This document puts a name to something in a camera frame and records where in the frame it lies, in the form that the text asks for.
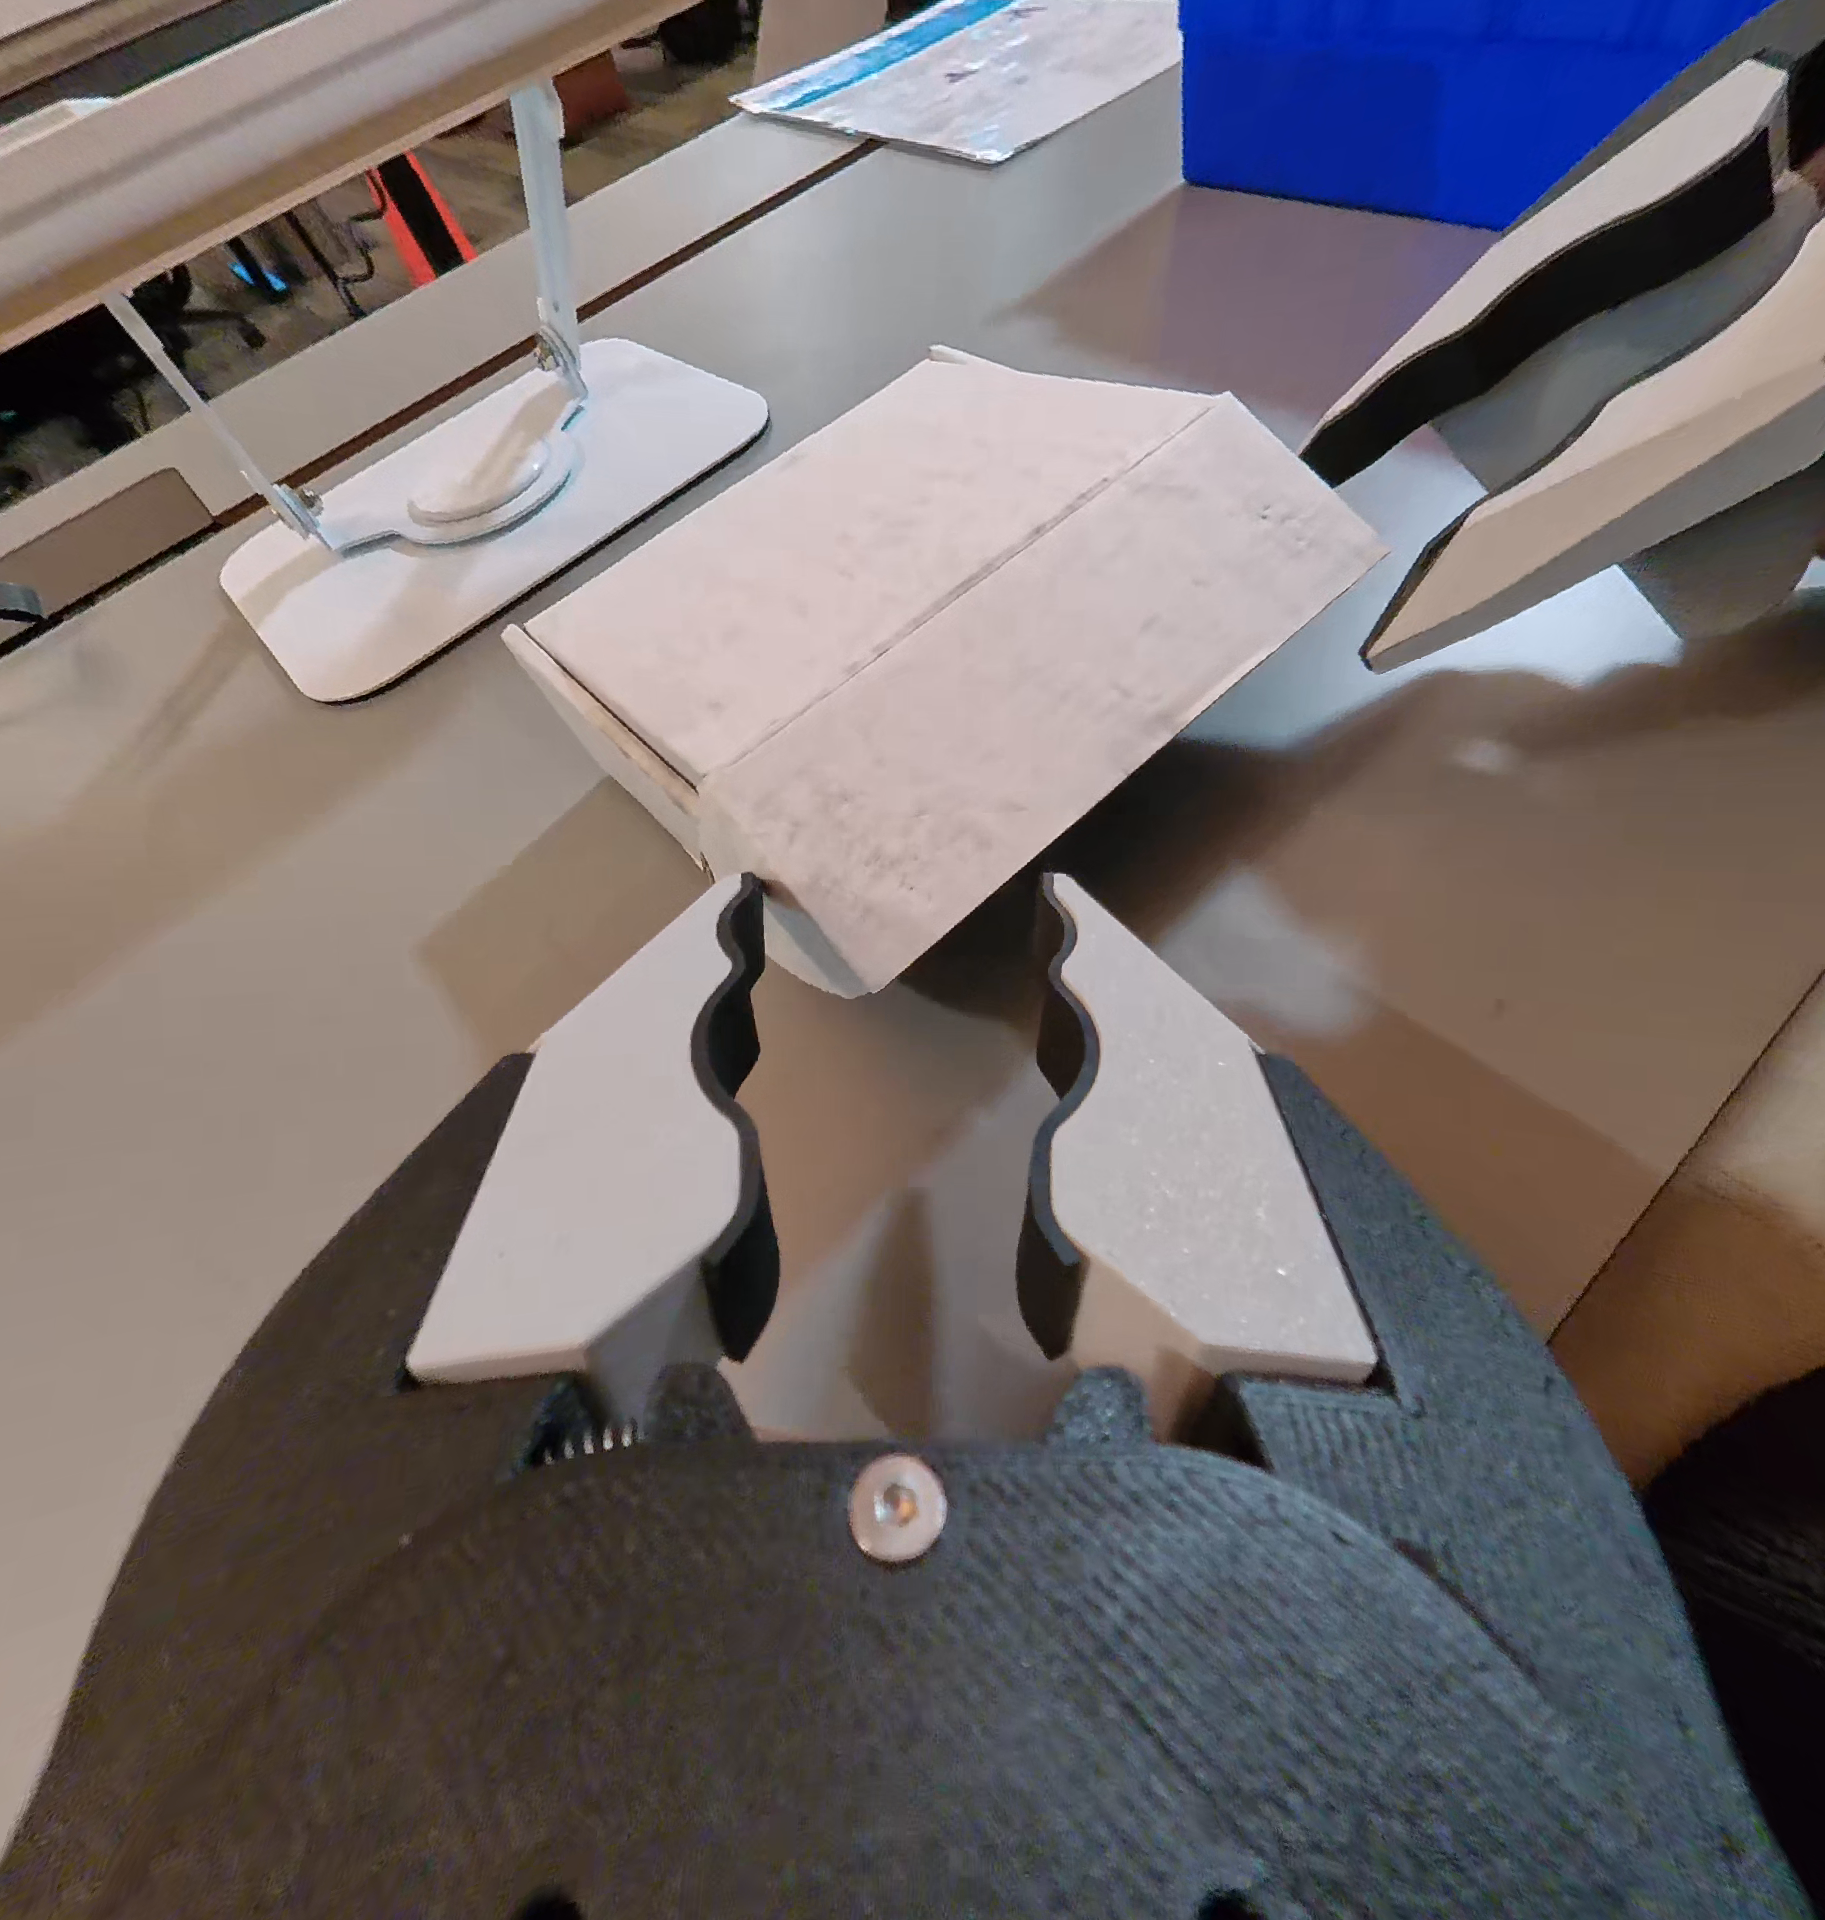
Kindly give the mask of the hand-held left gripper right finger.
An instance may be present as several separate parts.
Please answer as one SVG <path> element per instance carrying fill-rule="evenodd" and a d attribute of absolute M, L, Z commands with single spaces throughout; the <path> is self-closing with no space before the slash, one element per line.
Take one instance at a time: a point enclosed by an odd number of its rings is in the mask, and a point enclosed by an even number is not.
<path fill-rule="evenodd" d="M 1186 1431 L 1217 1381 L 1359 1386 L 1379 1365 L 1266 1054 L 1080 882 L 1040 878 L 1017 1305 L 1035 1346 L 1140 1381 Z"/>

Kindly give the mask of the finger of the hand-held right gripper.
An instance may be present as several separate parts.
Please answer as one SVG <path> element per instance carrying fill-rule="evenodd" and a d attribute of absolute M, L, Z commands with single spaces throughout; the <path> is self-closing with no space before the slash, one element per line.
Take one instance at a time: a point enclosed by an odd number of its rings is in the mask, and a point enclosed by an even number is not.
<path fill-rule="evenodd" d="M 1716 332 L 1790 252 L 1788 66 L 1742 61 L 1501 233 L 1303 445 L 1326 483 L 1434 427 L 1488 491 Z"/>
<path fill-rule="evenodd" d="M 1825 210 L 1702 345 L 1441 529 L 1359 650 L 1377 676 L 1521 616 L 1825 457 Z"/>

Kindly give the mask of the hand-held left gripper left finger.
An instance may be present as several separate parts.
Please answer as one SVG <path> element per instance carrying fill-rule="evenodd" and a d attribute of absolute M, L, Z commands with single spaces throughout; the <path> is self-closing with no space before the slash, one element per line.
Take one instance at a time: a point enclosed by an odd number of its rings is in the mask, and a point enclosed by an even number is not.
<path fill-rule="evenodd" d="M 579 1376 L 639 1419 L 660 1374 L 752 1355 L 779 1250 L 756 1128 L 764 906 L 725 877 L 535 1043 L 404 1368 Z"/>

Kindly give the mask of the blue plastic bin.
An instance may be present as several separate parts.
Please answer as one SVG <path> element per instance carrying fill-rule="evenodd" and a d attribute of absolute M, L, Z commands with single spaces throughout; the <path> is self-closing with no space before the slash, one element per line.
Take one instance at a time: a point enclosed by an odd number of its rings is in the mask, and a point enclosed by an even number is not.
<path fill-rule="evenodd" d="M 1508 228 L 1745 3 L 1179 3 L 1189 185 Z"/>

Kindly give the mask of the white cardboard mailer box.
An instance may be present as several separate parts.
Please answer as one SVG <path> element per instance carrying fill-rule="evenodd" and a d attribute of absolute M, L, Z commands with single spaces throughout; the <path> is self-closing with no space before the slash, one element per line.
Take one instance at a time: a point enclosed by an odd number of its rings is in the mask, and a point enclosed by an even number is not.
<path fill-rule="evenodd" d="M 504 642 L 774 959 L 879 993 L 1383 558 L 1236 397 L 952 350 Z"/>

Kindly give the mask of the grey desk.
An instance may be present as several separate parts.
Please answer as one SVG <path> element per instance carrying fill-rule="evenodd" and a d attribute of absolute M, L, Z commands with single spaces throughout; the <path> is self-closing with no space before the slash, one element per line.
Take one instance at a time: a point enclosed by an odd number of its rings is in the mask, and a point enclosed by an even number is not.
<path fill-rule="evenodd" d="M 758 391 L 749 468 L 931 345 L 1229 391 L 1297 444 L 1486 235 L 1177 180 L 1176 82 L 991 171 L 735 125 L 588 207 L 593 315 Z M 1394 676 L 1472 499 L 1047 862 L 1297 1059 L 1545 1328 L 1825 970 L 1825 566 L 1676 636 L 1605 572 Z M 0 666 L 0 1856 L 160 1476 L 262 1317 L 505 1054 L 700 891 L 497 636 L 309 704 L 244 525 Z"/>

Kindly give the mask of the blue-edged paper sheet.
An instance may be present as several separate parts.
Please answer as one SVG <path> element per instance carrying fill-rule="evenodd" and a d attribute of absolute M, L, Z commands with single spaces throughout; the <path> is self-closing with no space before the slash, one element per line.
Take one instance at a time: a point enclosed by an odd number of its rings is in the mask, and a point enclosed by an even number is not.
<path fill-rule="evenodd" d="M 1176 3 L 946 3 L 732 96 L 752 117 L 1004 162 L 1177 66 Z"/>

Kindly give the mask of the white document stand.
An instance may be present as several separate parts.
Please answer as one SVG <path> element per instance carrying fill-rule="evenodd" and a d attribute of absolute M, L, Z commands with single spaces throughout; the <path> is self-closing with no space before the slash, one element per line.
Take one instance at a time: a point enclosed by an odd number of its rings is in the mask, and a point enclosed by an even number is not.
<path fill-rule="evenodd" d="M 306 698 L 399 683 L 767 430 L 754 391 L 581 336 L 553 82 L 672 8 L 321 4 L 126 92 L 0 125 L 0 352 L 85 306 L 111 315 L 271 511 L 220 587 Z M 500 99 L 534 246 L 535 367 L 323 492 L 277 477 L 174 364 L 133 290 Z"/>

